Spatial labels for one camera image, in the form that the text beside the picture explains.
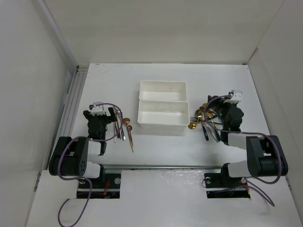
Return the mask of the gold spoon green handle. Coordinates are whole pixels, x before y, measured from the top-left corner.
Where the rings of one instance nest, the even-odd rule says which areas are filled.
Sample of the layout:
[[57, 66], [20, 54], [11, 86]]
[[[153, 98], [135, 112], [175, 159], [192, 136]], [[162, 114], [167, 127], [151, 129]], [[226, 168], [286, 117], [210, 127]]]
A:
[[207, 116], [207, 121], [209, 121], [210, 124], [212, 125], [212, 129], [213, 129], [215, 135], [217, 136], [218, 141], [220, 142], [220, 141], [221, 141], [221, 137], [220, 137], [219, 132], [218, 132], [218, 130], [216, 129], [215, 123], [214, 123], [214, 121], [213, 121], [213, 114], [207, 112], [207, 113], [206, 113], [206, 116]]

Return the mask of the copper spoon thin handle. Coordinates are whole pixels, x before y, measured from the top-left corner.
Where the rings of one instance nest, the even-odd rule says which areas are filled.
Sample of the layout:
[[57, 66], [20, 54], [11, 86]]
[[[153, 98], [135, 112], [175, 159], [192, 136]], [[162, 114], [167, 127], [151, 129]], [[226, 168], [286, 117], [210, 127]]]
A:
[[134, 153], [134, 145], [133, 145], [133, 138], [132, 138], [131, 131], [132, 131], [132, 126], [128, 125], [127, 132], [128, 132], [128, 136], [129, 136], [130, 146], [131, 146], [132, 152]]

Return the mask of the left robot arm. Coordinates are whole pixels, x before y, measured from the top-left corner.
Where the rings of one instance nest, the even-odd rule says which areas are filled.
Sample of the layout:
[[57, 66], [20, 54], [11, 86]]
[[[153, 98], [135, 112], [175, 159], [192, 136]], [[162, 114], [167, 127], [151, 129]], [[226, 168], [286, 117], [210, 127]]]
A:
[[107, 125], [117, 121], [115, 111], [108, 108], [109, 115], [102, 107], [83, 111], [88, 121], [88, 136], [73, 140], [60, 137], [49, 162], [50, 175], [63, 177], [89, 178], [93, 186], [99, 188], [106, 182], [101, 164], [88, 161], [89, 156], [102, 156], [106, 151]]

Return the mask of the silver thin fork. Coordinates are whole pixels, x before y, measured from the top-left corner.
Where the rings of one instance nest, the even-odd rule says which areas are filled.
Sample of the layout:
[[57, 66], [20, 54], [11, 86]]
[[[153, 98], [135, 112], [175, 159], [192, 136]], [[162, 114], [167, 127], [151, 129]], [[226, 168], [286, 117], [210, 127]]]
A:
[[117, 123], [117, 109], [115, 107], [113, 107], [114, 109], [114, 114], [115, 114], [115, 118], [116, 121], [114, 122], [114, 135], [117, 133], [117, 127], [116, 127], [116, 123]]

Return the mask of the rose gold fork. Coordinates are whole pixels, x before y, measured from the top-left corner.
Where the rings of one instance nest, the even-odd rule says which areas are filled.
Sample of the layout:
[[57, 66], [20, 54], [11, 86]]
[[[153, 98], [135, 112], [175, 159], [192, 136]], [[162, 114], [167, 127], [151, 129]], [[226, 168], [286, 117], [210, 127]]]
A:
[[116, 119], [117, 119], [117, 121], [116, 121], [116, 130], [118, 132], [117, 137], [119, 139], [121, 139], [120, 125], [119, 125], [119, 111], [118, 110], [116, 111]]

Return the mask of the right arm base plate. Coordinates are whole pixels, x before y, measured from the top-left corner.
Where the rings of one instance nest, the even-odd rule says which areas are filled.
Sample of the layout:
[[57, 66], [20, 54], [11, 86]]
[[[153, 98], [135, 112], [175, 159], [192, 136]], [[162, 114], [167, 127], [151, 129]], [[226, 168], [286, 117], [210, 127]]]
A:
[[241, 177], [231, 178], [222, 173], [205, 173], [202, 185], [208, 199], [250, 199], [247, 183]]

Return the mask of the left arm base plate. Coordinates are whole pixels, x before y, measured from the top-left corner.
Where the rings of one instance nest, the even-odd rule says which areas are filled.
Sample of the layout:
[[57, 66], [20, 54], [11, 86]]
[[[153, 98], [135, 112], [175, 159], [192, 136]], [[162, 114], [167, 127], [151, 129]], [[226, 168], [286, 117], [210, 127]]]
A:
[[119, 199], [121, 186], [121, 173], [119, 169], [101, 170], [98, 178], [90, 178], [92, 182], [91, 199]]

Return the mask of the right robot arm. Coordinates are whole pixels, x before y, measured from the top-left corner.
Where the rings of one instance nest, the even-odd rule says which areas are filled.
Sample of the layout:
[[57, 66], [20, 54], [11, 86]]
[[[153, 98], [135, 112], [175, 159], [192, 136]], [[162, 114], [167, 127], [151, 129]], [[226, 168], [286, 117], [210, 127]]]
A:
[[237, 163], [225, 163], [217, 179], [223, 186], [231, 186], [237, 180], [255, 178], [264, 182], [263, 177], [274, 176], [275, 184], [280, 177], [288, 174], [288, 163], [279, 138], [259, 132], [241, 130], [243, 111], [237, 106], [241, 101], [241, 92], [231, 91], [223, 96], [208, 96], [205, 110], [214, 110], [222, 123], [221, 141], [230, 147], [246, 152], [246, 160]]

